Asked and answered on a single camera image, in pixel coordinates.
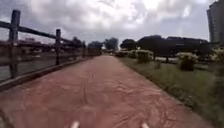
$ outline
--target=paved walkway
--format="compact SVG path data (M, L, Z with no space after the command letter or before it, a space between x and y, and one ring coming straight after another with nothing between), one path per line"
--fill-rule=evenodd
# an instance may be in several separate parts
M119 60L101 56L0 94L15 128L212 128Z

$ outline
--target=grass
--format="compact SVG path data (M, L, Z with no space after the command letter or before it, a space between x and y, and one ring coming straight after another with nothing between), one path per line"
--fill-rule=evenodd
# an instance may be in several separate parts
M224 128L224 108L215 102L211 94L214 83L214 75L211 72L181 71L176 65L165 63L156 69L156 62L138 64L135 59L120 58L120 60L210 120L215 126Z

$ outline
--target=sky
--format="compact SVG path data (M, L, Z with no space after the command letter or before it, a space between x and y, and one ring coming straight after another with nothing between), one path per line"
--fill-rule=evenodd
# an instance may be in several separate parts
M21 10L21 26L103 41L161 35L209 40L206 10L214 0L0 0L0 20ZM7 37L0 29L0 38Z

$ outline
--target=tall building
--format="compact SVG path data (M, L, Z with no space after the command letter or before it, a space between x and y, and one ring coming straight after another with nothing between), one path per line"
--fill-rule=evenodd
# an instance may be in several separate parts
M224 43L224 0L218 0L207 10L210 41Z

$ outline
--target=shrub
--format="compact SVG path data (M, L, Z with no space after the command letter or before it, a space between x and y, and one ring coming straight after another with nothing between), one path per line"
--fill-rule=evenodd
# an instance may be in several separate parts
M147 50L137 50L137 59L139 63L146 63L152 60L152 52Z
M216 72L215 85L213 86L212 93L217 102L221 103L221 105L224 107L224 50L216 50L215 55L213 56L213 60L216 61Z
M116 57L126 57L128 55L128 51L117 51L115 52Z
M193 71L194 64L197 61L197 56L192 53L178 53L179 58L179 68L181 70Z
M128 53L128 57L129 58L137 58L136 51L135 50L130 51Z
M224 64L224 50L223 49L215 50L215 55L213 56L212 59L220 64Z

